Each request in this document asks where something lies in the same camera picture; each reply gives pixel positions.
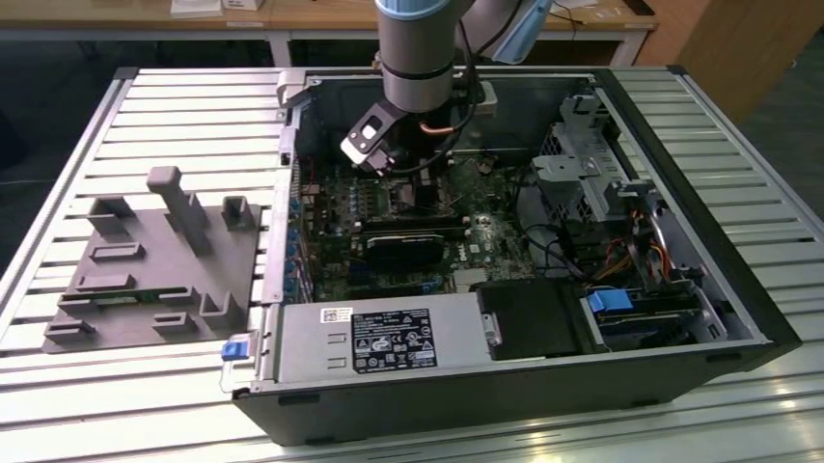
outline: metal bracket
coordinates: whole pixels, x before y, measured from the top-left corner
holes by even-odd
[[[268,226],[267,270],[263,278],[261,304],[283,301],[283,262],[285,260],[285,229],[289,219],[291,169],[273,173],[271,223]]]
[[[624,202],[627,198],[640,199],[655,190],[655,184],[649,180],[612,181],[603,190],[603,199],[607,204],[606,213],[622,215],[626,213]]]
[[[289,68],[277,74],[277,83],[275,86],[275,93],[277,95],[277,102],[281,108],[291,108],[300,104],[307,99],[304,91],[316,85],[313,82],[305,82],[305,70],[299,68]]]

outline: barcode sticker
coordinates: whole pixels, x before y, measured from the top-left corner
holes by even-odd
[[[351,307],[332,307],[320,311],[320,323],[336,323],[351,320]]]

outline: table leg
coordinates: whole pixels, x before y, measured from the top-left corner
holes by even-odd
[[[631,66],[649,31],[626,31],[608,66]]]

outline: motherboard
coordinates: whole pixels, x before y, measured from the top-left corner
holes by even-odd
[[[515,167],[455,155],[432,178],[357,177],[344,167],[304,180],[313,300],[468,292],[535,267],[511,213]]]

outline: blue latch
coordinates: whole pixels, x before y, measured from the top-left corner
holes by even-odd
[[[600,289],[587,296],[587,302],[592,312],[631,309],[631,300],[624,289]]]
[[[229,340],[222,344],[220,358],[224,362],[248,359],[248,340]]]

